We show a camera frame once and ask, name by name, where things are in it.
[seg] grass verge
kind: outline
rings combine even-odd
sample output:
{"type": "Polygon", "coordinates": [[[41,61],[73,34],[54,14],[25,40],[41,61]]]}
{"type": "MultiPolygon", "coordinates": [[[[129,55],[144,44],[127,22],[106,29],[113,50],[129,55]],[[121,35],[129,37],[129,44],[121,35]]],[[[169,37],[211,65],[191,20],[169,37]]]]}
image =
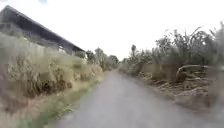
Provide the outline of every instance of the grass verge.
{"type": "Polygon", "coordinates": [[[49,124],[54,123],[57,119],[60,119],[63,115],[72,111],[73,105],[87,93],[93,89],[98,79],[92,79],[83,83],[83,86],[78,90],[67,90],[63,93],[52,95],[43,105],[40,113],[37,116],[23,119],[19,123],[18,128],[44,128],[49,124]]]}

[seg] narrow lane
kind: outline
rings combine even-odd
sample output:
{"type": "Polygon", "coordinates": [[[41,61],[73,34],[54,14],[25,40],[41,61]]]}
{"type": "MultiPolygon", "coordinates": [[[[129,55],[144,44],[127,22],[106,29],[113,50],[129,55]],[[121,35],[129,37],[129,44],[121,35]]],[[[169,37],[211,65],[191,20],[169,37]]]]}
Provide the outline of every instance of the narrow lane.
{"type": "Polygon", "coordinates": [[[109,72],[96,90],[80,100],[74,112],[57,121],[57,128],[223,128],[157,97],[147,86],[109,72]]]}

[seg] overcast sky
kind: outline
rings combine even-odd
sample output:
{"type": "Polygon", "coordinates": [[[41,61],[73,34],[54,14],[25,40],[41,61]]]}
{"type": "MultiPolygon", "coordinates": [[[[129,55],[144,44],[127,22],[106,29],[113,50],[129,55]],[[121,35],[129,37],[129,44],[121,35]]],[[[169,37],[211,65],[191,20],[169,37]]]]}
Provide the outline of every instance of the overcast sky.
{"type": "Polygon", "coordinates": [[[0,0],[84,50],[122,59],[131,45],[150,49],[166,29],[217,27],[222,0],[0,0]]]}

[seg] building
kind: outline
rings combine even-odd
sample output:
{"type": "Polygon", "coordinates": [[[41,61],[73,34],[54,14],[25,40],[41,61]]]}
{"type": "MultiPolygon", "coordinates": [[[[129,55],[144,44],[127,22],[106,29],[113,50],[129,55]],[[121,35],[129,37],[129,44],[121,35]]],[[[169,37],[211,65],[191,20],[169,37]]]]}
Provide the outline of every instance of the building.
{"type": "Polygon", "coordinates": [[[6,6],[0,12],[0,31],[14,36],[22,35],[24,39],[31,42],[58,51],[64,51],[70,55],[85,52],[83,49],[10,6],[6,6]]]}

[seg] roadside vegetation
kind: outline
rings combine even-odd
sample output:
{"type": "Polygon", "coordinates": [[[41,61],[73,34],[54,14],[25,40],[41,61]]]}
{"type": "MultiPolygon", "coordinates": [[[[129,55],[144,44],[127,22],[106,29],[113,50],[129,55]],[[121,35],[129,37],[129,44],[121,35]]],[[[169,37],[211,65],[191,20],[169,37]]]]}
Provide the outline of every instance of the roadside vegetation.
{"type": "Polygon", "coordinates": [[[176,103],[207,110],[217,98],[222,72],[224,28],[191,34],[171,31],[156,41],[151,50],[131,47],[119,70],[139,77],[176,103]]]}
{"type": "Polygon", "coordinates": [[[100,48],[86,59],[85,53],[70,56],[3,33],[0,52],[0,115],[4,116],[0,123],[5,128],[18,122],[19,127],[44,127],[71,110],[101,80],[103,71],[118,62],[100,48]]]}

